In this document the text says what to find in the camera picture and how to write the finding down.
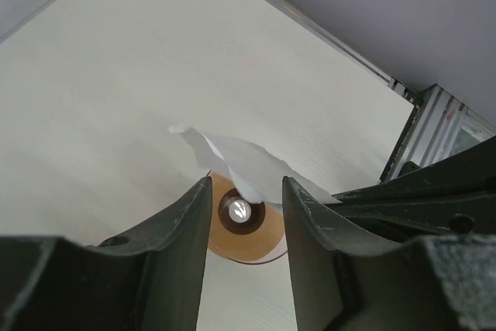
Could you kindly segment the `pink glass dripper cone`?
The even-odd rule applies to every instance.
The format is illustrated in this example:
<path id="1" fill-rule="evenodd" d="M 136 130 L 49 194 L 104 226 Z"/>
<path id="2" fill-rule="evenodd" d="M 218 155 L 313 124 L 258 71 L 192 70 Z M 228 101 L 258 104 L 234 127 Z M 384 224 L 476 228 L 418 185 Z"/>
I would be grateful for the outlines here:
<path id="1" fill-rule="evenodd" d="M 231 232 L 210 234 L 208 248 L 224 259 L 244 265 L 268 264 L 288 251 L 284 230 L 260 230 L 246 235 Z"/>

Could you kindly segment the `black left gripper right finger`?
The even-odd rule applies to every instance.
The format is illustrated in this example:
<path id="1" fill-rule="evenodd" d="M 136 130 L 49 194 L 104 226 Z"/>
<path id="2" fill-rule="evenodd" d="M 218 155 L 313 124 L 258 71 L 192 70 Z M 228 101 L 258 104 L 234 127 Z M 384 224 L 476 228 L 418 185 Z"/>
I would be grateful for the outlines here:
<path id="1" fill-rule="evenodd" d="M 420 236 L 396 243 L 282 181 L 300 330 L 493 330 L 495 238 Z"/>

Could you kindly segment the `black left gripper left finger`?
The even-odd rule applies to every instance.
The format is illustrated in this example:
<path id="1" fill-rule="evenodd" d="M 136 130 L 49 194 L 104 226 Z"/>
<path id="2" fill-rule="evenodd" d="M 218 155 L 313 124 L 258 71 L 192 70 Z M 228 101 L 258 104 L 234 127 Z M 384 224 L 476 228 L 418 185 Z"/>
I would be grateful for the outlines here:
<path id="1" fill-rule="evenodd" d="M 212 180 L 97 246 L 1 239 L 3 330 L 193 330 L 205 273 Z"/>

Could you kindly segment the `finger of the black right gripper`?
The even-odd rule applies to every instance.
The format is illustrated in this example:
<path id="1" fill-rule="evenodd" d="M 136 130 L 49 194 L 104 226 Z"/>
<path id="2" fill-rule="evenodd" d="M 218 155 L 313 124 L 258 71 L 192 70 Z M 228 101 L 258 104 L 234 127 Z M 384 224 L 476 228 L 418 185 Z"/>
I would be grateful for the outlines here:
<path id="1" fill-rule="evenodd" d="M 429 233 L 495 234 L 495 142 L 373 187 L 335 196 L 329 208 Z"/>

